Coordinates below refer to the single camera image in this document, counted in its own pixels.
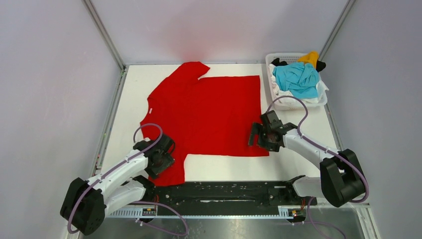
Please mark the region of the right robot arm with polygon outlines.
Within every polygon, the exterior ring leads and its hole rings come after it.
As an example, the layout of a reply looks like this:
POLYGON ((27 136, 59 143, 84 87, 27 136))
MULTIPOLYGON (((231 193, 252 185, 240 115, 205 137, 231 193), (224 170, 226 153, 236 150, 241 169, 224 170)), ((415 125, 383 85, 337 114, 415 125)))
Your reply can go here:
POLYGON ((323 146, 311 139, 300 125, 282 123, 274 111, 260 116, 254 122, 248 144, 268 152, 286 148, 296 152, 319 170, 319 177, 298 176, 289 181, 285 197, 288 203, 298 205, 305 197, 325 198, 331 205, 360 203, 369 195, 369 185, 356 154, 323 146))

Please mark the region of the red t shirt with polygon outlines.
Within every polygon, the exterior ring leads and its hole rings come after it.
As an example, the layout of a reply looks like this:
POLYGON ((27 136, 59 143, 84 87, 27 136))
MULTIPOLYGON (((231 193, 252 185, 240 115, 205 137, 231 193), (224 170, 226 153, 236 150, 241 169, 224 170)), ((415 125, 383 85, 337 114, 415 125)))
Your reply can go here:
POLYGON ((261 115, 260 77, 207 77, 209 67, 186 62, 148 96, 148 113, 140 122, 144 137, 167 135, 175 142, 174 164, 153 183, 173 186, 185 181, 189 154, 265 157, 268 151, 248 145, 252 124, 261 115))

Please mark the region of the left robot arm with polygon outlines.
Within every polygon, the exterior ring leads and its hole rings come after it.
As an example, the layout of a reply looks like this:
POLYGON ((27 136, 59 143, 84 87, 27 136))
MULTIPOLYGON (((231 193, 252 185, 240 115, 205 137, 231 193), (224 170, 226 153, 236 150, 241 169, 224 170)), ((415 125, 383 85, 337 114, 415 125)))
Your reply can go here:
POLYGON ((150 204, 154 200, 152 181, 174 164, 174 148, 174 140, 165 134, 155 140, 145 138, 107 172, 73 180, 60 209, 70 231, 88 236, 120 208, 136 201, 150 204))

